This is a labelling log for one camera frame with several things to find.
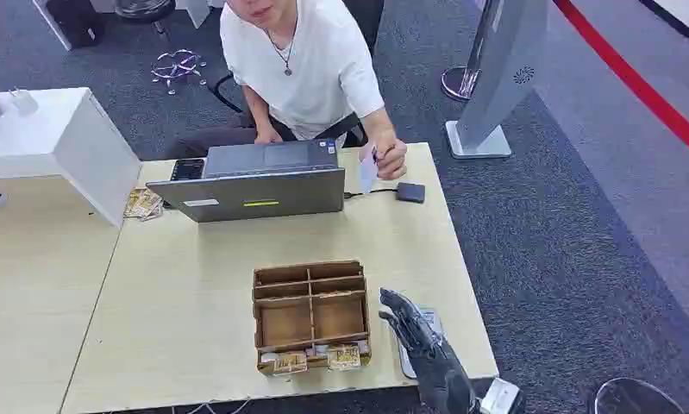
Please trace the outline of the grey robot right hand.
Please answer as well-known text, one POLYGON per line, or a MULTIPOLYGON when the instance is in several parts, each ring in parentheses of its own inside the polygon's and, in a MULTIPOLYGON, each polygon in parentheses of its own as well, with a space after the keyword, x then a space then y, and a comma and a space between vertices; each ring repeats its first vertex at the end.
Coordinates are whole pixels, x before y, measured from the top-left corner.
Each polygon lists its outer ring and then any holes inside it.
POLYGON ((420 309, 401 293, 381 288, 379 302, 387 307, 379 317, 404 346, 424 405, 434 413, 477 412, 472 381, 444 335, 436 333, 420 309))

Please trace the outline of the person's left hand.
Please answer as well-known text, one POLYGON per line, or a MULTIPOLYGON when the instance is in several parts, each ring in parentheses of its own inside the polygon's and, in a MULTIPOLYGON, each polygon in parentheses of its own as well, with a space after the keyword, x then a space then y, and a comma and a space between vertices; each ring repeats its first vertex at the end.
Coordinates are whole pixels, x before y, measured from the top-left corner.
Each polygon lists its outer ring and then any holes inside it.
POLYGON ((407 146, 398 138, 377 143, 373 155, 378 169, 378 178, 395 180, 404 176, 406 153, 407 146))

